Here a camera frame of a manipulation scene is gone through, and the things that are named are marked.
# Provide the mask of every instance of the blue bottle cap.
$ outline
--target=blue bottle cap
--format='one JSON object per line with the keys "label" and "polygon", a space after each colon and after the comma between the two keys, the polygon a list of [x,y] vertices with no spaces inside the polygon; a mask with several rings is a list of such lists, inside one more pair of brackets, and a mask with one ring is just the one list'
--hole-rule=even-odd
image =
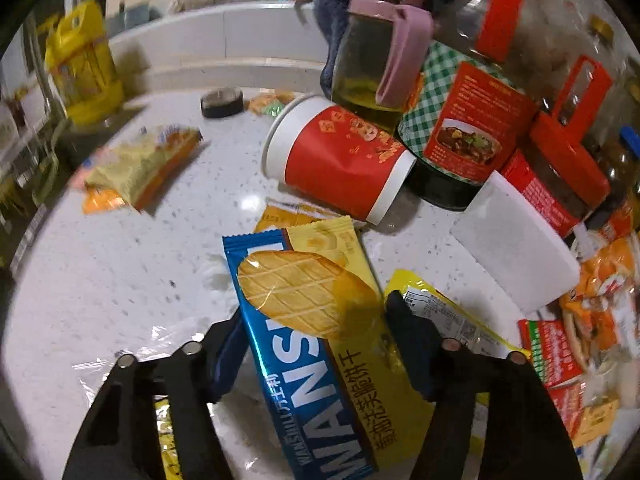
{"label": "blue bottle cap", "polygon": [[623,126],[620,128],[620,137],[625,141],[626,145],[631,149],[637,158],[640,158],[640,136],[631,126]]}

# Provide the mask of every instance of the paper cup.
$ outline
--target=paper cup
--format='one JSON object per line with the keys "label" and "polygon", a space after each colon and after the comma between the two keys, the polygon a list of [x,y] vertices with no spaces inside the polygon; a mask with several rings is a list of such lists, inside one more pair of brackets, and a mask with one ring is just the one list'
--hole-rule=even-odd
{"label": "paper cup", "polygon": [[414,163],[402,142],[315,94],[284,108],[262,154],[266,176],[372,224],[382,220]]}

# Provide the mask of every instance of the pink handle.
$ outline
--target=pink handle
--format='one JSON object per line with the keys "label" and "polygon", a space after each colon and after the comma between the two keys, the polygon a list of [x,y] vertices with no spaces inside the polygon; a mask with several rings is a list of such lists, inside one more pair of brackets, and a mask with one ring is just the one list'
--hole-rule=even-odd
{"label": "pink handle", "polygon": [[415,87],[415,79],[433,38],[433,18],[428,10],[394,6],[394,32],[376,104],[402,108]]}

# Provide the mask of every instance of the yellow jerry can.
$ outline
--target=yellow jerry can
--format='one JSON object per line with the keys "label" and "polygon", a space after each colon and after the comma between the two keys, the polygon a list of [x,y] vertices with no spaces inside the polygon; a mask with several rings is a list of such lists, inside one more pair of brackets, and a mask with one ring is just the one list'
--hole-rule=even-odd
{"label": "yellow jerry can", "polygon": [[95,0],[80,3],[54,30],[56,21],[50,18],[40,27],[49,29],[45,66],[73,123],[97,123],[124,101],[100,5]]}

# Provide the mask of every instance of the blue biscuit package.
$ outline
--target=blue biscuit package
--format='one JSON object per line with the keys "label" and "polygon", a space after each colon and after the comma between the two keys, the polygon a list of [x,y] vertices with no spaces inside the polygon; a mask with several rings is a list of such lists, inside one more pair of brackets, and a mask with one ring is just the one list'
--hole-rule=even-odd
{"label": "blue biscuit package", "polygon": [[274,322],[242,296],[238,265],[256,250],[290,249],[284,230],[223,239],[234,286],[282,449],[296,478],[356,480],[375,471],[325,341]]}
{"label": "blue biscuit package", "polygon": [[[295,477],[357,480],[415,457],[424,441],[433,407],[412,389],[404,368],[394,365],[386,354],[391,336],[383,322],[382,295],[351,219],[343,217],[225,237],[223,243],[263,394]],[[368,290],[373,298],[368,328],[327,340],[313,332],[313,324],[318,322],[318,317],[312,319],[313,315],[321,310],[320,317],[325,319],[322,316],[327,314],[321,302],[294,295],[292,301],[302,308],[287,310],[286,320],[277,317],[290,327],[268,317],[264,312],[268,310],[266,304],[258,302],[262,306],[255,306],[255,297],[248,293],[254,302],[250,303],[242,293],[242,286],[248,286],[247,280],[254,280],[250,285],[265,292],[267,298],[282,298],[283,290],[286,294],[300,290],[301,285],[292,278],[296,270],[291,263],[292,258],[300,256],[291,253],[278,256],[273,252],[283,250],[306,254],[308,258],[302,259],[307,262],[318,259],[310,253],[319,254],[324,256],[321,261],[324,264],[328,261],[328,267],[337,274],[346,272],[356,278],[360,290]],[[262,251],[271,252],[256,254],[254,260],[243,263],[249,254]],[[264,260],[262,264],[259,261],[265,256],[280,263],[260,269],[258,266],[263,266]],[[249,277],[247,266],[252,266],[255,269],[252,272],[257,274]],[[244,269],[240,277],[239,267]],[[328,267],[315,270],[321,273]],[[273,288],[273,283],[282,282],[285,275],[287,285],[278,290]],[[323,281],[316,272],[306,274],[311,275],[313,284]],[[345,288],[344,283],[331,288],[331,294],[351,300],[355,291]],[[335,317],[339,312],[334,310],[331,314]],[[297,322],[303,318],[310,327],[305,329],[306,333],[295,330],[292,315]]]}

